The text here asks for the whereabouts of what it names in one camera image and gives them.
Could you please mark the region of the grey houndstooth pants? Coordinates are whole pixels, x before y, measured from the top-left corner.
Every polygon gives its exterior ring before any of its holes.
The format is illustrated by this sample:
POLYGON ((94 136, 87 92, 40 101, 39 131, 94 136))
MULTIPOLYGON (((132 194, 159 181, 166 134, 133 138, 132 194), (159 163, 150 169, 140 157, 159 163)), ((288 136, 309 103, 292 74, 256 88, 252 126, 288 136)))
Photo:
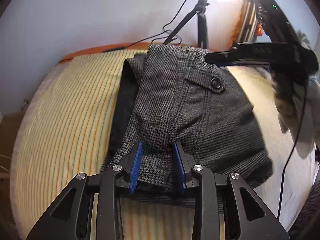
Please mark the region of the grey houndstooth pants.
POLYGON ((214 173, 237 172, 257 187, 272 161, 244 91, 225 67, 205 62, 207 51, 152 44, 125 59, 102 170, 143 144, 137 199, 193 207, 179 198, 173 144, 214 173))

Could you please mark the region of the striped rolled mat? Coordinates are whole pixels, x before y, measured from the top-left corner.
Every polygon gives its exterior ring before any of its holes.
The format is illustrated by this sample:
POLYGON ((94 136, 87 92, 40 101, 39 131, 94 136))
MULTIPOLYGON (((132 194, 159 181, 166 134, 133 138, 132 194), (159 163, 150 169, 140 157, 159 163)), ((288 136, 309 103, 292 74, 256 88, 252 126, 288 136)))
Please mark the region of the striped rolled mat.
POLYGON ((258 22, 256 6, 252 0, 243 0, 238 21, 232 31, 230 47, 236 43, 256 42, 263 35, 262 25, 258 22))

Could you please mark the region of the black light tripod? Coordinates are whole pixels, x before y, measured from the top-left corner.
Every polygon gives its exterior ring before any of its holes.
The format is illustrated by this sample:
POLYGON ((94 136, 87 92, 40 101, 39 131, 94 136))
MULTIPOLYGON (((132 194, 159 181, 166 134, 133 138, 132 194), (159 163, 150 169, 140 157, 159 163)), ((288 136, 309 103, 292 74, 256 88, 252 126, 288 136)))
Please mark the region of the black light tripod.
POLYGON ((178 32, 196 15, 197 16, 197 46, 199 48, 208 49, 208 28, 206 20, 206 7, 209 5, 208 0, 198 0, 194 9, 190 11, 176 28, 169 34, 163 44, 169 44, 173 41, 178 32))

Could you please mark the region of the striped yellow bed sheet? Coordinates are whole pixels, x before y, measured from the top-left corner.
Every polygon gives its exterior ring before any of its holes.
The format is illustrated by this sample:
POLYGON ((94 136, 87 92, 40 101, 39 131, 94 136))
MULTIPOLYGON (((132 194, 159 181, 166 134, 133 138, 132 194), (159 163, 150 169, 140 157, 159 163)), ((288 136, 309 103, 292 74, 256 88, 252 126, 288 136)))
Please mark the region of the striped yellow bed sheet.
MULTIPOLYGON (((17 231, 29 231, 78 173, 97 174, 109 143, 123 62, 134 50, 77 56, 57 65, 36 92, 18 132, 10 169, 17 231)), ((230 67, 259 122, 273 175, 256 193, 289 229, 302 209, 319 165, 292 150, 278 122, 271 83, 255 69, 230 67)))

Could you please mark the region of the wooden bed frame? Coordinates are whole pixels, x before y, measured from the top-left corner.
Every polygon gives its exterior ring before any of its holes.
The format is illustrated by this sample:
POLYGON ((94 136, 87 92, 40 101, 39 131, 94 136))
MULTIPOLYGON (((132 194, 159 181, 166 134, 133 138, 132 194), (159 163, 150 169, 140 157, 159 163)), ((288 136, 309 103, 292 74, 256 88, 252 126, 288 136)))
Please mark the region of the wooden bed frame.
POLYGON ((102 53, 105 50, 117 50, 117 49, 137 49, 137 50, 147 50, 150 42, 140 42, 138 44, 134 44, 130 46, 129 43, 118 43, 118 44, 108 44, 99 47, 88 48, 84 50, 75 51, 73 53, 65 55, 58 64, 62 64, 68 61, 71 61, 74 57, 81 55, 90 55, 90 54, 98 54, 102 53))

